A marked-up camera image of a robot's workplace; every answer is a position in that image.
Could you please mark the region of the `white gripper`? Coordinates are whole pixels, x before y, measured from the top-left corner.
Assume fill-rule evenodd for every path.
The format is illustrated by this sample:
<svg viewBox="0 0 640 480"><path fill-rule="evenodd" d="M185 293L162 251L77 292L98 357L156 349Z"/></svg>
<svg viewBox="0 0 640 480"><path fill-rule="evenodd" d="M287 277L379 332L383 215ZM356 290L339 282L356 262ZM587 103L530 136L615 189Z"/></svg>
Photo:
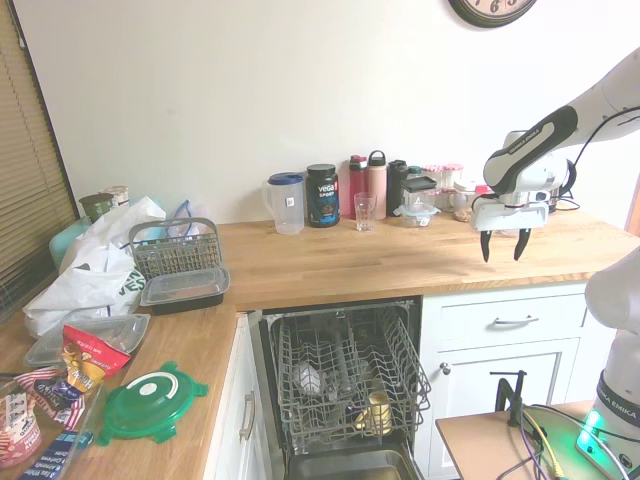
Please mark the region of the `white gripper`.
<svg viewBox="0 0 640 480"><path fill-rule="evenodd" d="M471 227L480 232L480 245L485 263L490 257L492 231L519 230L513 256L514 260L518 261L529 242L531 229L544 227L549 217L546 201L509 206L502 203L495 194L477 197L472 202L471 209Z"/></svg>

